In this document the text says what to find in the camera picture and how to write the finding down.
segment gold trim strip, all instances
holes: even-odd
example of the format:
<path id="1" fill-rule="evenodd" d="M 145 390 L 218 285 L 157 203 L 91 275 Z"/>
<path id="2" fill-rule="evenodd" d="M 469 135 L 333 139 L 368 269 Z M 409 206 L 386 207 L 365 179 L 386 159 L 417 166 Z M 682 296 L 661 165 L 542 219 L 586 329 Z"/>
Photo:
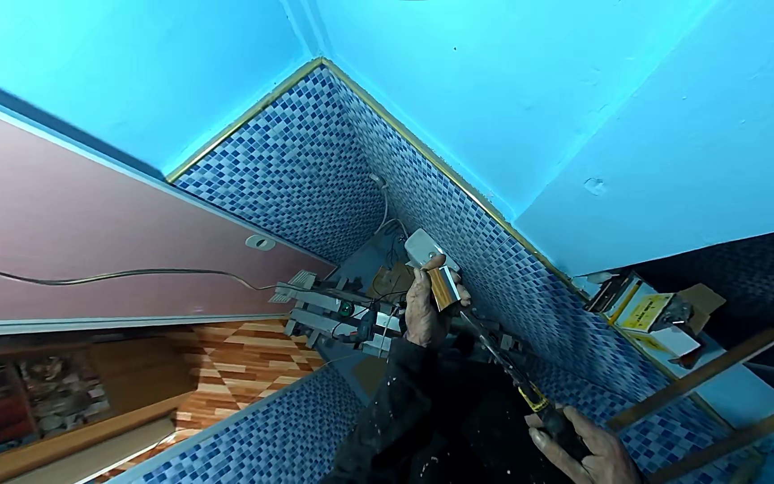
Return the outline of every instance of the gold trim strip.
<path id="1" fill-rule="evenodd" d="M 492 205 L 489 200 L 483 196 L 477 189 L 475 189 L 470 183 L 464 180 L 461 175 L 459 175 L 455 170 L 453 170 L 448 164 L 446 164 L 446 161 L 441 159 L 437 154 L 435 154 L 434 151 L 432 151 L 431 148 L 427 147 L 425 143 L 420 140 L 420 138 L 417 138 L 411 131 L 405 127 L 405 125 L 402 124 L 398 119 L 393 117 L 393 115 L 390 114 L 390 112 L 387 111 L 387 109 L 384 108 L 384 106 L 381 105 L 378 101 L 375 100 L 374 97 L 372 97 L 368 92 L 366 92 L 362 87 L 360 87 L 360 84 L 357 82 L 354 82 L 353 79 L 351 79 L 348 74 L 345 72 L 342 72 L 339 67 L 334 64 L 331 60 L 325 59 L 324 65 L 328 66 L 328 69 L 332 71 L 339 79 L 342 80 L 342 82 L 346 83 L 349 88 L 351 88 L 351 91 L 353 91 L 360 99 L 363 100 L 364 103 L 366 103 L 367 106 L 369 106 L 373 111 L 375 111 L 375 114 L 378 116 L 381 116 L 381 119 L 387 121 L 387 124 L 391 125 L 393 129 L 395 129 L 408 143 L 411 144 L 417 151 L 419 151 L 426 160 L 429 161 L 429 163 L 433 164 L 435 168 L 437 168 L 441 173 L 446 175 L 447 178 L 450 179 L 453 183 L 456 184 L 456 186 L 461 189 L 467 196 L 470 197 L 471 200 L 473 200 L 476 204 L 482 208 L 486 214 L 489 215 L 492 219 L 494 219 L 498 225 L 503 227 L 504 230 L 506 230 L 513 238 L 519 241 L 520 244 L 526 249 L 528 249 L 534 257 L 536 257 L 539 262 L 541 262 L 548 270 L 553 272 L 557 277 L 559 277 L 563 282 L 566 283 L 567 287 L 570 288 L 573 292 L 575 292 L 582 300 L 589 301 L 586 294 L 579 291 L 577 288 L 575 288 L 575 285 L 572 283 L 571 280 L 569 280 L 569 277 L 566 276 L 563 272 L 560 271 L 560 269 L 557 269 L 554 267 L 554 265 L 551 263 L 551 261 L 543 256 L 542 252 L 538 251 L 537 248 L 533 247 L 531 242 L 527 240 L 519 231 L 515 230 L 512 225 L 507 222 L 507 220 L 503 217 L 503 215 L 500 214 L 500 210 L 495 208 L 494 205 Z"/>
<path id="2" fill-rule="evenodd" d="M 205 158 L 205 156 L 210 153 L 211 150 L 216 148 L 217 145 L 222 143 L 226 138 L 230 137 L 235 131 L 252 120 L 255 116 L 258 116 L 258 114 L 261 113 L 267 106 L 276 101 L 281 95 L 285 94 L 285 92 L 291 89 L 294 84 L 305 78 L 307 74 L 315 71 L 319 65 L 323 64 L 323 61 L 323 57 L 318 57 L 304 65 L 301 65 L 295 72 L 291 74 L 291 76 L 286 78 L 285 81 L 277 84 L 277 86 L 269 93 L 267 93 L 262 99 L 260 99 L 258 103 L 254 104 L 252 108 L 247 109 L 246 112 L 244 112 L 229 126 L 225 127 L 225 129 L 217 136 L 214 136 L 210 141 L 203 145 L 202 148 L 199 148 L 199 151 L 194 153 L 190 158 L 187 159 L 187 161 L 166 175 L 166 181 L 169 183 L 175 182 L 178 178 L 181 177 L 181 175 L 184 174 L 185 171 L 189 170 L 191 166 L 198 163 L 199 160 Z"/>

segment human hand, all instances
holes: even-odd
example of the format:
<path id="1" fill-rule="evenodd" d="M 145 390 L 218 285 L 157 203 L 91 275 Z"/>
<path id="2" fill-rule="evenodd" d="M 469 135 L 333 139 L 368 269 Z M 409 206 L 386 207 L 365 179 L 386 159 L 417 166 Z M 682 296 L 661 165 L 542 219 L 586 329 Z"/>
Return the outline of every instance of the human hand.
<path id="1" fill-rule="evenodd" d="M 405 324 L 408 325 L 408 332 L 405 333 L 405 339 L 415 345 L 437 348 L 444 342 L 448 324 L 442 324 L 438 321 L 438 310 L 431 301 L 432 281 L 426 273 L 429 269 L 436 269 L 444 265 L 446 256 L 438 254 L 431 258 L 421 269 L 414 269 L 414 282 L 408 290 L 406 298 L 408 307 L 405 309 Z M 461 279 L 458 274 L 450 270 L 452 280 L 456 282 L 456 289 L 461 298 L 462 306 L 470 306 L 470 294 L 459 284 Z"/>
<path id="2" fill-rule="evenodd" d="M 641 474 L 616 435 L 598 427 L 572 406 L 565 407 L 563 414 L 593 453 L 581 462 L 570 457 L 550 436 L 538 430 L 543 428 L 543 422 L 536 414 L 525 417 L 531 426 L 533 444 L 554 466 L 575 484 L 641 484 Z"/>

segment wooden stick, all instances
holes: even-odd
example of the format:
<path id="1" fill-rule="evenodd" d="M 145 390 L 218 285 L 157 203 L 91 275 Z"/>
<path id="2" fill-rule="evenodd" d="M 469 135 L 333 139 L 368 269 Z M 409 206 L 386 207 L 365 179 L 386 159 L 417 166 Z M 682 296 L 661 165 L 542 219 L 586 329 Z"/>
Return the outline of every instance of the wooden stick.
<path id="1" fill-rule="evenodd" d="M 649 476 L 649 482 L 650 484 L 662 484 L 677 479 L 772 433 L 774 433 L 774 413 L 758 423 L 734 431 L 724 440 L 720 440 L 706 449 L 690 454 L 667 467 L 662 467 Z"/>
<path id="2" fill-rule="evenodd" d="M 746 362 L 774 345 L 774 328 L 769 328 L 760 334 L 754 335 L 747 341 L 740 343 L 730 351 L 726 351 L 720 357 L 715 358 L 704 366 L 695 369 L 692 373 L 673 381 L 667 387 L 653 393 L 643 402 L 638 402 L 631 408 L 615 415 L 608 420 L 608 427 L 614 432 L 620 432 L 640 419 L 658 412 L 667 404 L 687 395 L 713 376 L 737 363 Z"/>

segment cyan wall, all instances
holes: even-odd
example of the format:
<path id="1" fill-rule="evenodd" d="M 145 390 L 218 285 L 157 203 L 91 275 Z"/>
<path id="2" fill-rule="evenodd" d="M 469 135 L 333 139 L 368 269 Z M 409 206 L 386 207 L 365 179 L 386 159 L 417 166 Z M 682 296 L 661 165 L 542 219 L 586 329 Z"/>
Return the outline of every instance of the cyan wall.
<path id="1" fill-rule="evenodd" d="M 512 220 L 711 0 L 302 0 L 328 58 Z"/>
<path id="2" fill-rule="evenodd" d="M 774 232 L 774 4 L 713 9 L 516 225 L 569 274 Z"/>
<path id="3" fill-rule="evenodd" d="M 571 276 L 774 231 L 774 4 L 300 1 Z"/>
<path id="4" fill-rule="evenodd" d="M 164 174 L 309 56 L 275 1 L 0 0 L 0 89 Z"/>

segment parquet floor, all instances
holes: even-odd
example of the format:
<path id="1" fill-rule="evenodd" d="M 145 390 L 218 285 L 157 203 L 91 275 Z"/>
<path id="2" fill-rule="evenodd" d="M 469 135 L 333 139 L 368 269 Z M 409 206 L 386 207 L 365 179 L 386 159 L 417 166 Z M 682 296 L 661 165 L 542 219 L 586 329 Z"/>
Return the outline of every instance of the parquet floor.
<path id="1" fill-rule="evenodd" d="M 176 433 L 168 441 L 96 481 L 121 474 L 324 364 L 315 350 L 306 347 L 306 337 L 285 336 L 284 328 L 285 320 L 260 320 L 167 326 L 159 331 L 193 366 L 199 387 L 178 409 Z"/>

